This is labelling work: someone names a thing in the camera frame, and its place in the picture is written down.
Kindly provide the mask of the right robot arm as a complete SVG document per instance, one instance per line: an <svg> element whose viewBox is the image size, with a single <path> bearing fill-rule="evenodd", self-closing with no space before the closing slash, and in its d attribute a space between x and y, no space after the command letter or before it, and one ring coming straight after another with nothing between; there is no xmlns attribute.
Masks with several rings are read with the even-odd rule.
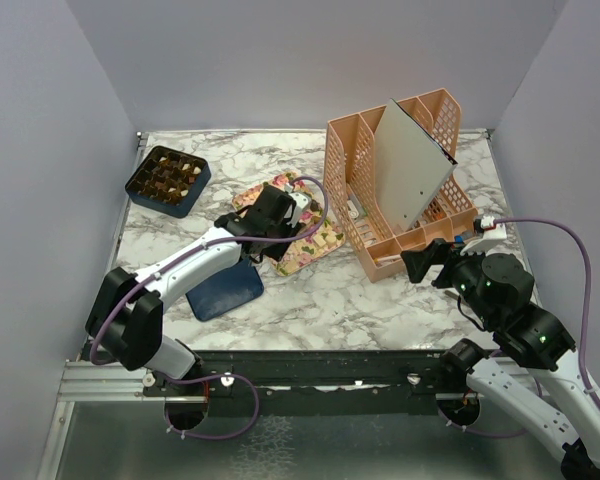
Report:
<svg viewBox="0 0 600 480"><path fill-rule="evenodd" d="M533 276L511 254L469 254L436 239L401 258L411 282L441 266L432 285L454 289L500 350L549 394L544 401L506 373L485 350L460 340L443 355L441 383L468 386L515 419L560 461L566 479L600 479L600 403L579 370L575 340L560 320L531 300Z"/></svg>

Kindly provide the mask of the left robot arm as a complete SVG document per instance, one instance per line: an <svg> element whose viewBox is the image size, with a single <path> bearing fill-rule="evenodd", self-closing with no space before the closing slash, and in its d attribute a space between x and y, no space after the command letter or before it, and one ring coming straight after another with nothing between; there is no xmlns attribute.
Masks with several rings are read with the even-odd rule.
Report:
<svg viewBox="0 0 600 480"><path fill-rule="evenodd" d="M163 333L163 316L181 297L221 271L250 256L274 257L302 228L311 200L290 188L266 186L255 202L220 216L198 240L170 257L130 273L111 270L101 284L86 330L90 360L109 355L129 371L147 368L166 376L186 395L200 385L196 355Z"/></svg>

